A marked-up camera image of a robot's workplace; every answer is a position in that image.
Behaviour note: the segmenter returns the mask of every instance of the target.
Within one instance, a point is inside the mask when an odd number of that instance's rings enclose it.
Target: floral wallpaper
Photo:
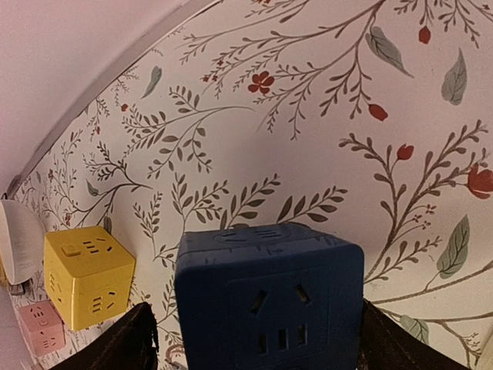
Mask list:
[[[488,0],[224,0],[77,117],[17,193],[47,229],[105,226],[137,267],[160,368],[186,364],[186,230],[295,221],[362,246],[365,295],[474,368],[493,323]],[[42,275],[16,305],[45,298]],[[67,332],[54,365],[105,325]]]

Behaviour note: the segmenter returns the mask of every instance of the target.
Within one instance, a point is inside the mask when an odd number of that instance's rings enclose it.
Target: red flower bud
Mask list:
[[[397,159],[398,160],[408,160],[413,156],[414,146],[407,146],[404,144],[397,151]]]
[[[430,29],[427,26],[420,29],[419,34],[418,34],[418,38],[419,38],[419,42],[423,42],[425,45],[427,45],[431,39]]]
[[[479,199],[488,199],[493,192],[493,172],[491,170],[479,171],[476,163],[468,174],[468,189]]]
[[[383,109],[381,106],[379,106],[378,104],[369,104],[368,105],[368,111],[370,112],[370,114],[378,119],[379,121],[385,121],[386,118],[388,117],[388,114],[387,112],[385,112],[385,109]]]

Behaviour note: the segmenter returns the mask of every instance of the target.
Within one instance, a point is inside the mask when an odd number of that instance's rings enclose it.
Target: wall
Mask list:
[[[341,4],[218,2],[99,94],[18,192],[48,230],[104,224],[136,256],[131,302],[153,305],[162,361],[183,353],[183,233],[295,221],[361,245],[366,297],[474,367],[493,324],[491,5]]]
[[[15,320],[8,293],[0,288],[0,369],[18,370],[22,359],[31,357],[25,347],[21,331]]]
[[[24,167],[32,170],[95,95],[209,2],[3,1],[0,193]]]

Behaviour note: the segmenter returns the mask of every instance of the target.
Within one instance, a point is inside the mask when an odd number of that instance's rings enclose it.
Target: yellow power cube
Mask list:
[[[45,236],[45,289],[75,331],[125,312],[135,265],[103,227]]]

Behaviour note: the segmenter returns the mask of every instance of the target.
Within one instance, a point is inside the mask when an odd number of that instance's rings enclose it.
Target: white object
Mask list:
[[[24,204],[0,202],[0,257],[10,284],[29,280],[42,268],[45,228]]]
[[[493,369],[493,335],[489,341],[486,342],[486,346],[483,348],[481,357],[479,358],[476,370],[492,370]]]

